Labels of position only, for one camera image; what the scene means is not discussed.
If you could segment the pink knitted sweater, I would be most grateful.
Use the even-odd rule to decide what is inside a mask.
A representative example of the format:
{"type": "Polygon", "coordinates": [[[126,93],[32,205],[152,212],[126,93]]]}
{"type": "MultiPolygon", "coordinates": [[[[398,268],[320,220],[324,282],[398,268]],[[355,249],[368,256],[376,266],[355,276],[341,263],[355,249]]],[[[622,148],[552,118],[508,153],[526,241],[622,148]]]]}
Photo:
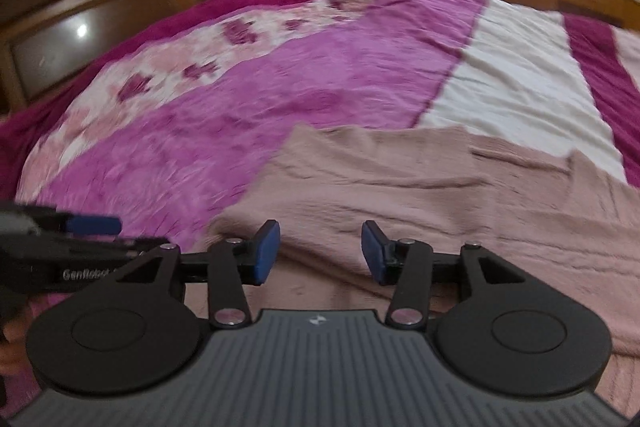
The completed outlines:
{"type": "Polygon", "coordinates": [[[475,242],[596,312],[613,355],[600,395],[639,408],[639,192],[584,154],[555,157],[461,128],[318,130],[300,124],[198,247],[280,223],[276,279],[255,308],[384,309],[363,222],[456,253],[475,242]]]}

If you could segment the striped magenta white bedspread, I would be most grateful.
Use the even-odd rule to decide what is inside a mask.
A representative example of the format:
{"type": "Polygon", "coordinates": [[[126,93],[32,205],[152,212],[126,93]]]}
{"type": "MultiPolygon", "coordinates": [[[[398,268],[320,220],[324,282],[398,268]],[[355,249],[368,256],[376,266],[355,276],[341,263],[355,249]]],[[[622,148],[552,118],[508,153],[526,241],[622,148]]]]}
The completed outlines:
{"type": "Polygon", "coordinates": [[[106,64],[12,200],[195,248],[300,124],[457,127],[582,153],[639,192],[639,36],[501,0],[256,6],[106,64]]]}

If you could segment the magenta pillow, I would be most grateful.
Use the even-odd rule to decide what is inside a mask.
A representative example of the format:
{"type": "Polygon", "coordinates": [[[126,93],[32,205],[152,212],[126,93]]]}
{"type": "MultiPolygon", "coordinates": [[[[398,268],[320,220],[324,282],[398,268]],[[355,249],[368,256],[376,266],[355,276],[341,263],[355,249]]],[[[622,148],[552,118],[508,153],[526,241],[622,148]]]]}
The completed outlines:
{"type": "Polygon", "coordinates": [[[256,6],[294,5],[311,0],[205,0],[193,8],[171,15],[152,24],[137,35],[114,46],[63,88],[21,112],[9,116],[1,123],[1,198],[12,200],[20,182],[26,159],[43,135],[51,132],[58,124],[75,98],[84,91],[100,70],[108,63],[120,60],[137,51],[140,46],[158,40],[175,37],[202,23],[256,8],[256,6]]]}

